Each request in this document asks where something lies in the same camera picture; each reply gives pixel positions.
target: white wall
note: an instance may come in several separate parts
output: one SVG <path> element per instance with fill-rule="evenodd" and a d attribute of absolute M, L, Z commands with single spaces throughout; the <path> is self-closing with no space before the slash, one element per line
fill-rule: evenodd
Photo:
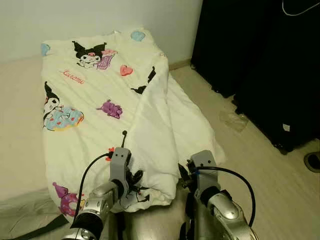
<path fill-rule="evenodd" d="M 192 56 L 202 0 L 1 0 L 0 63 L 40 54 L 44 40 L 149 29 L 170 63 Z"/>

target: white blanket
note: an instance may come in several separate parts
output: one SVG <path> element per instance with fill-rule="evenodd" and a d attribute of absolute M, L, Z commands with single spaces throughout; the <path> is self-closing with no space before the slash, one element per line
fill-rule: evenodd
<path fill-rule="evenodd" d="M 129 167 L 144 172 L 141 190 L 120 203 L 127 212 L 169 205 L 178 162 L 185 165 L 192 154 L 208 149 L 218 164 L 224 161 L 210 124 L 169 75 L 168 60 L 147 30 L 46 41 L 42 52 L 48 189 L 67 219 L 75 214 L 84 170 L 121 145 L 123 130 Z M 83 200 L 109 179 L 109 164 L 101 159 L 89 170 Z"/>

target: white cable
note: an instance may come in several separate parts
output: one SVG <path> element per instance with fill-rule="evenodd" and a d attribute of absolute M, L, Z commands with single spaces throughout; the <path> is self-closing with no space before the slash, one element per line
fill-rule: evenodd
<path fill-rule="evenodd" d="M 306 10 L 304 10 L 304 11 L 302 11 L 302 12 L 300 12 L 300 13 L 290 14 L 290 13 L 287 13 L 287 12 L 286 12 L 285 7 L 284 7 L 284 0 L 282 0 L 282 10 L 283 10 L 283 12 L 284 12 L 285 15 L 290 16 L 290 17 L 295 17 L 295 16 L 299 16 L 299 15 L 301 15 L 301 14 L 304 14 L 305 12 L 309 11 L 310 9 L 315 8 L 315 7 L 318 6 L 319 4 L 320 4 L 320 2 L 316 3 L 315 5 L 307 8 Z"/>

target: black shoe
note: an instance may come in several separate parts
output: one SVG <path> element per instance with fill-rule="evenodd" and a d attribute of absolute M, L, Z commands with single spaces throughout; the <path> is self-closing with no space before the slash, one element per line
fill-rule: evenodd
<path fill-rule="evenodd" d="M 320 151 L 308 153 L 304 156 L 305 166 L 314 173 L 320 173 Z"/>

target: black strap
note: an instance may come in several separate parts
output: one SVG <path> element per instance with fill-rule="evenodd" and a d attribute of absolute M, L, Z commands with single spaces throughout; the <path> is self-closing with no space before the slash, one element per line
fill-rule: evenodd
<path fill-rule="evenodd" d="M 24 234 L 22 236 L 18 236 L 16 238 L 7 239 L 7 240 L 29 240 L 35 237 L 38 237 L 42 234 L 48 233 L 54 229 L 57 229 L 65 224 L 67 224 L 68 221 L 65 218 L 63 214 L 57 216 L 55 219 L 53 219 L 51 222 L 49 222 L 46 226 L 41 227 L 37 230 L 31 231 L 27 234 Z"/>

